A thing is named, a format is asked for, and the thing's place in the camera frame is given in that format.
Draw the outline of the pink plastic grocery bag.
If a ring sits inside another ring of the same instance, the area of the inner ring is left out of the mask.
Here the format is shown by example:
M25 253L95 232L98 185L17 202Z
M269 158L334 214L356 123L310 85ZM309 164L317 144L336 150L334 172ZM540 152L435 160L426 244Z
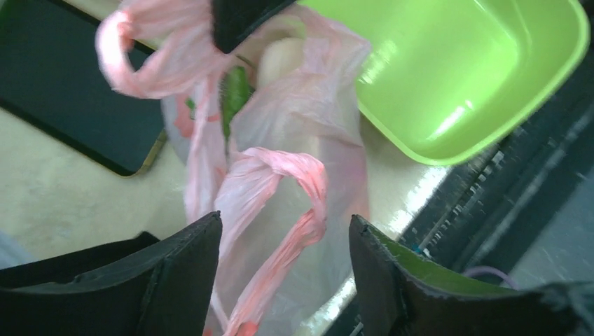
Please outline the pink plastic grocery bag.
M322 333L352 273L350 217L369 209L355 81L370 44L298 4L230 54L213 23L211 1L123 1L97 29L100 70L116 92L160 100L181 133L188 222L220 215L200 335ZM220 82L236 65L254 91L226 142Z

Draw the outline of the green cucumber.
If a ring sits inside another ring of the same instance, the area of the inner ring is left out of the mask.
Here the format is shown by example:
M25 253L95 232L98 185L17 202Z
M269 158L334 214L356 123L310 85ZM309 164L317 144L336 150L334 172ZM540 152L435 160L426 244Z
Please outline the green cucumber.
M230 122L247 103L253 87L250 86L247 71L243 66L231 67L220 82L221 126L225 141L230 136Z

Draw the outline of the black rectangular tray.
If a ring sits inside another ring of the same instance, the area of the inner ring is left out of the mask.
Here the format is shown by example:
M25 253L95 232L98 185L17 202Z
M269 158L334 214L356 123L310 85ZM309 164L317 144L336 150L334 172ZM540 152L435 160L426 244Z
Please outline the black rectangular tray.
M160 104L114 92L99 70L99 20L66 1L1 2L1 107L120 176L166 140Z

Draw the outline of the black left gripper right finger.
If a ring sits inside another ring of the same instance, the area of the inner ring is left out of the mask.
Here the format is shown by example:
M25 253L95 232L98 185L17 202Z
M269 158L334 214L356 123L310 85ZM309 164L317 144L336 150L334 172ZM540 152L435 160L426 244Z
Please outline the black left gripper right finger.
M592 335L593 284L514 290L470 279L391 240L363 217L349 228L367 335Z

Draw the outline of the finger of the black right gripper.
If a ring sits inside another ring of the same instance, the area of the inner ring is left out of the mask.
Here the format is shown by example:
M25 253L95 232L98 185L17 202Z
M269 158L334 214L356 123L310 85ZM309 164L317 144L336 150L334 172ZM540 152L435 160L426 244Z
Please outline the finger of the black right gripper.
M293 5L296 0L211 1L214 45L229 54L264 22Z

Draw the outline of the green plastic tray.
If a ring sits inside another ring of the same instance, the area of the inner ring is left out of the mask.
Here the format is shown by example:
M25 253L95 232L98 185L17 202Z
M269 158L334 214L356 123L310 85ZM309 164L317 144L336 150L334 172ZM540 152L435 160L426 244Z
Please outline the green plastic tray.
M506 136L590 45L579 1L308 1L367 39L364 116L411 159L456 165Z

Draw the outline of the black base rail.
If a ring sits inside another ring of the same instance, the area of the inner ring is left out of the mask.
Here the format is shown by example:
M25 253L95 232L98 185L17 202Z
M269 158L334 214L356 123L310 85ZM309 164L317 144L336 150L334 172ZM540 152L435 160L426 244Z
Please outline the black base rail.
M470 279L516 291L593 284L593 53L527 122L450 171L391 239ZM330 335L367 335L357 294Z

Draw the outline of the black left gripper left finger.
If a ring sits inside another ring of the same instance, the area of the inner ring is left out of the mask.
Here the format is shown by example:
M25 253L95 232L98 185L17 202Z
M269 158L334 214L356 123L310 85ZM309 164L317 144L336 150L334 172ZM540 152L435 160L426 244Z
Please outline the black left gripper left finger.
M163 240L148 232L1 271L2 335L200 335L219 258L211 212Z

